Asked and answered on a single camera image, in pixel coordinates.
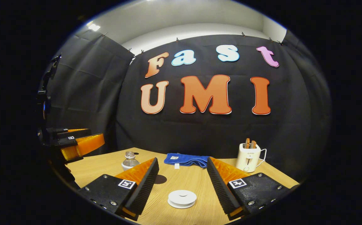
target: blue towel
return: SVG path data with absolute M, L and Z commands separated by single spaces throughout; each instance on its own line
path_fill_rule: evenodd
M 168 153 L 166 159 L 164 160 L 165 164 L 174 165 L 179 163 L 180 166 L 191 166 L 192 164 L 198 165 L 201 168 L 207 167 L 208 156 L 197 156 L 197 155 L 184 155 L 179 153 Z

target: small bottle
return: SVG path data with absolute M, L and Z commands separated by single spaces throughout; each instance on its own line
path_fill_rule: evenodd
M 123 170 L 126 171 L 127 169 L 133 168 L 138 164 L 139 162 L 135 159 L 134 152 L 126 152 L 125 160 L 122 162 L 121 166 L 123 167 Z

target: black fabric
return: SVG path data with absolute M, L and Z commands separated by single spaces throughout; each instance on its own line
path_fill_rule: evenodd
M 48 83 L 48 127 L 89 128 L 105 144 L 85 156 L 116 150 L 116 105 L 133 54 L 99 32 L 83 28 L 69 37 L 57 73 Z
M 301 182 L 308 167 L 324 146 L 329 124 L 329 92 L 324 86 L 320 68 L 313 58 L 299 53 L 300 45 L 285 44 L 259 37 L 211 35 L 172 42 L 145 51 L 131 63 L 124 79 L 117 107 L 116 137 L 118 150 L 130 147 L 159 153 L 210 155 L 215 158 L 236 158 L 238 145 L 247 137 L 267 148 L 266 161 Z M 216 47 L 232 44 L 238 48 L 239 60 L 222 62 Z M 265 46 L 274 53 L 278 68 L 268 65 L 257 47 Z M 172 66 L 174 54 L 193 50 L 196 61 L 190 65 Z M 145 78 L 148 60 L 168 52 L 158 74 Z M 206 88 L 214 75 L 231 78 L 228 101 L 232 113 L 182 114 L 184 85 L 180 79 L 197 76 Z M 268 86 L 269 115 L 255 115 L 255 88 L 251 77 L 264 77 Z M 153 84 L 150 104 L 157 101 L 156 83 L 169 81 L 165 105 L 158 114 L 145 114 L 141 109 L 141 86 Z

